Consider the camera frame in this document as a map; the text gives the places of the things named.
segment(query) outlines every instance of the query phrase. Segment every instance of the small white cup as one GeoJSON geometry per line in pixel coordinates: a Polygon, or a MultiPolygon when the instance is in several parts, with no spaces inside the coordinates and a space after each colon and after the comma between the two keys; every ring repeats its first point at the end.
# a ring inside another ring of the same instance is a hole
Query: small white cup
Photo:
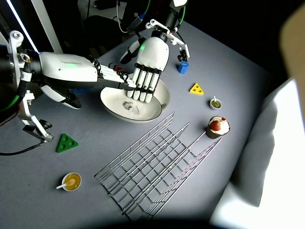
{"type": "MultiPolygon", "coordinates": [[[[70,176],[71,174],[77,174],[77,175],[79,175],[78,173],[68,173],[68,174],[65,175],[64,178],[62,179],[62,182],[61,182],[62,185],[65,183],[66,178],[67,178],[68,176],[70,176]]],[[[76,190],[76,189],[68,190],[66,187],[62,187],[62,188],[63,188],[64,190],[66,190],[67,192],[73,192],[73,191],[76,190]]]]}
{"type": "Polygon", "coordinates": [[[216,107],[214,107],[214,106],[212,105],[212,102],[213,102],[213,101],[214,101],[214,99],[211,99],[211,101],[210,101],[210,108],[211,108],[212,110],[219,110],[219,109],[222,108],[223,103],[222,103],[219,99],[216,99],[216,102],[218,102],[219,105],[220,105],[218,108],[216,108],[216,107]]]}

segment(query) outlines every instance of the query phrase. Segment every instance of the white light strip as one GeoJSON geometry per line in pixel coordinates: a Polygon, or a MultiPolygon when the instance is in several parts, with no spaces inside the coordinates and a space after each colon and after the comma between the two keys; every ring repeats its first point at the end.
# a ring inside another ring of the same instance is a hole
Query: white light strip
{"type": "Polygon", "coordinates": [[[34,42],[32,41],[32,39],[31,39],[29,33],[28,33],[27,30],[25,29],[25,27],[24,27],[24,25],[23,25],[23,23],[22,23],[20,17],[18,16],[18,14],[17,14],[17,12],[16,12],[14,6],[12,5],[11,1],[10,1],[10,0],[6,0],[6,2],[7,2],[8,5],[10,6],[11,11],[12,11],[13,14],[15,15],[15,18],[16,18],[17,21],[19,22],[19,25],[21,26],[21,28],[22,28],[22,30],[23,30],[25,36],[28,38],[28,40],[29,40],[30,44],[32,45],[33,49],[34,49],[36,52],[38,52],[36,46],[34,45],[34,42]]]}

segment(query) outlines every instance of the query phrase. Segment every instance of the cupcake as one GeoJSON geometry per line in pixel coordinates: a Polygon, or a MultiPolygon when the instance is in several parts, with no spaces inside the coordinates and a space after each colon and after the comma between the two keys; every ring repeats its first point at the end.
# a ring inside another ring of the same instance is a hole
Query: cupcake
{"type": "Polygon", "coordinates": [[[230,126],[228,121],[224,117],[214,116],[210,119],[209,125],[206,128],[206,135],[209,138],[215,139],[229,131],[230,126]]]}

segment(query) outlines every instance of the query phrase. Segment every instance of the yellow sauce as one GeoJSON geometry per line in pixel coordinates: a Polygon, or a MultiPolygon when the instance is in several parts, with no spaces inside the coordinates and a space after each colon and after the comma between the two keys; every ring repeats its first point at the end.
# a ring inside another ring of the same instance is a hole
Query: yellow sauce
{"type": "Polygon", "coordinates": [[[75,179],[75,184],[71,186],[66,186],[65,188],[69,191],[75,190],[81,184],[81,177],[75,173],[72,173],[67,176],[64,183],[67,183],[70,179],[75,179]]]}

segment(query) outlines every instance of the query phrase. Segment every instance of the green triangle block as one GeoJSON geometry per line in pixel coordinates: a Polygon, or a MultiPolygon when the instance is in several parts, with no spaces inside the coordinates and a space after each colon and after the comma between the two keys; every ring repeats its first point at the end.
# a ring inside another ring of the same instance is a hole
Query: green triangle block
{"type": "Polygon", "coordinates": [[[78,146],[78,142],[74,141],[72,138],[66,134],[62,134],[61,141],[58,144],[57,153],[61,153],[68,149],[72,149],[78,146]]]}

